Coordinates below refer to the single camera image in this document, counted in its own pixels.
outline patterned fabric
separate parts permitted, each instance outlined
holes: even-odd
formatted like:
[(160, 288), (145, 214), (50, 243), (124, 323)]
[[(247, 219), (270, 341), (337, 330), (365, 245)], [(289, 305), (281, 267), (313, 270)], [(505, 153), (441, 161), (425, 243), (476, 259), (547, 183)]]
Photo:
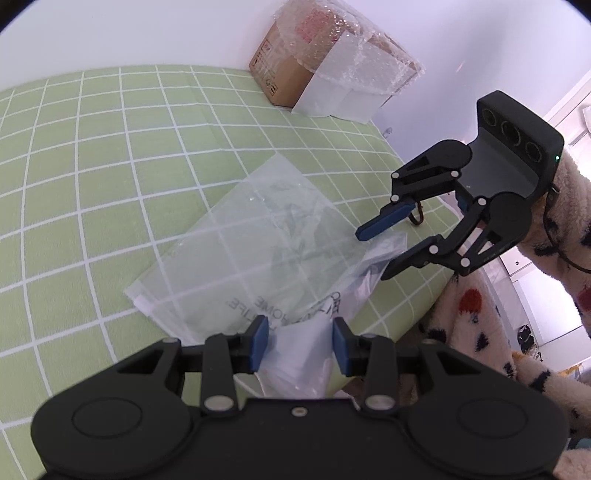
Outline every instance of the patterned fabric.
[[(551, 229), (569, 258), (591, 268), (588, 250), (591, 247), (591, 184), (580, 175), (568, 152), (563, 154), (555, 183), (560, 189), (560, 196), (550, 212), (554, 219), (554, 228)], [(556, 250), (547, 245), (547, 236), (541, 224), (544, 200), (535, 205), (532, 228), (519, 249), (538, 268), (563, 283), (575, 298), (583, 324), (591, 333), (591, 276), (568, 267)], [(551, 372), (542, 362), (530, 356), (511, 352), (498, 309), (483, 275), (481, 271), (476, 271), (467, 277), (454, 276), (418, 331), (422, 330), (427, 337), (445, 342), (548, 396), (569, 420), (571, 436), (591, 437), (591, 386)], [(406, 392), (407, 401), (416, 399), (414, 392), (408, 388)], [(591, 450), (565, 452), (555, 474), (560, 480), (589, 480)]]

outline blue gripper pad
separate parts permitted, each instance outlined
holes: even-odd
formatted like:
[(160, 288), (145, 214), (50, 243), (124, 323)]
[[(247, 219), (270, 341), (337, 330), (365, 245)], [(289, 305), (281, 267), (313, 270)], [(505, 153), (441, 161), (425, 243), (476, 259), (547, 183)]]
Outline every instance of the blue gripper pad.
[(335, 353), (336, 361), (339, 364), (340, 372), (348, 377), (349, 356), (347, 355), (347, 341), (335, 322), (333, 322), (333, 352)]
[(364, 223), (357, 229), (355, 232), (357, 240), (366, 242), (378, 236), (391, 226), (407, 218), (414, 210), (414, 207), (414, 202), (404, 202), (396, 205), (389, 213), (380, 213), (376, 218), (372, 218), (369, 222)]
[(251, 354), (249, 357), (250, 368), (252, 372), (256, 372), (261, 366), (262, 357), (267, 350), (269, 343), (269, 319), (264, 317), (260, 327), (252, 336)]
[(459, 196), (457, 197), (457, 206), (460, 207), (460, 210), (464, 215), (468, 211), (468, 202)]

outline camera lens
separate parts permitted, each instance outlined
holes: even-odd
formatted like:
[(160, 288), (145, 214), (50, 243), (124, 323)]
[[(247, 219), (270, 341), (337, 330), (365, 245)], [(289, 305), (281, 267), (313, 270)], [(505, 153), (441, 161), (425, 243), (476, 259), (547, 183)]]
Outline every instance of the camera lens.
[(513, 124), (509, 122), (503, 122), (501, 124), (501, 131), (503, 135), (506, 136), (507, 140), (511, 142), (511, 144), (517, 146), (521, 143), (521, 135), (519, 134), (519, 130), (517, 130)]
[(542, 152), (535, 143), (527, 142), (525, 144), (525, 153), (527, 153), (527, 156), (536, 163), (539, 163), (540, 160), (542, 160)]
[(482, 111), (482, 118), (491, 127), (496, 126), (496, 117), (495, 117), (495, 114), (492, 112), (492, 110), (489, 110), (488, 108), (485, 108)]

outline clear plastic bag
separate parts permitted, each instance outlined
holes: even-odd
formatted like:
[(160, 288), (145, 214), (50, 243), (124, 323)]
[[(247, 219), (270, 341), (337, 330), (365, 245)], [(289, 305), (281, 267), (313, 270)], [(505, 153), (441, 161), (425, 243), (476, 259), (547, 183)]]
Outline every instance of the clear plastic bag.
[(352, 319), (405, 249), (400, 233), (359, 242), (333, 204), (276, 154), (125, 292), (186, 345), (244, 331), (266, 315), (273, 333), (263, 387), (289, 395), (295, 385), (300, 396), (322, 396), (328, 373), (318, 365), (331, 358), (332, 318)]
[[(335, 87), (393, 95), (423, 72), (398, 43), (341, 0), (289, 0), (275, 22), (285, 50)], [(340, 53), (330, 55), (342, 42)]]

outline green grid mat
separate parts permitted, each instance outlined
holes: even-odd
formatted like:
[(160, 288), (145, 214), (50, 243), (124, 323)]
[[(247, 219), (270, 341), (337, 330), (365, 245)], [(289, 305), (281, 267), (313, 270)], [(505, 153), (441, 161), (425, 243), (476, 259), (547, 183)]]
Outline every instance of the green grid mat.
[[(279, 152), (360, 225), (401, 165), (373, 125), (273, 107), (241, 70), (72, 73), (0, 92), (0, 115), (4, 480), (43, 470), (29, 428), (44, 400), (164, 336), (123, 290), (248, 173)], [(419, 228), (397, 226), (409, 246), (457, 223), (439, 199), (424, 209)], [(353, 328), (400, 337), (447, 275), (380, 283)], [(198, 392), (191, 374), (184, 399)]]

